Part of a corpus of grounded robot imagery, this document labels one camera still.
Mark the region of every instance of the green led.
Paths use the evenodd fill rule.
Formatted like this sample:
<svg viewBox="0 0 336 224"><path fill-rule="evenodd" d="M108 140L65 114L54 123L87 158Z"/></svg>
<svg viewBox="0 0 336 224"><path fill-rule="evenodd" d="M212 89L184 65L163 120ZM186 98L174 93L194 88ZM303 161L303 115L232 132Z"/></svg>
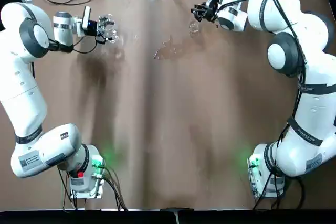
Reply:
<svg viewBox="0 0 336 224"><path fill-rule="evenodd" d="M253 154L250 157L250 161L252 165L258 166L260 163L260 154Z"/></svg>

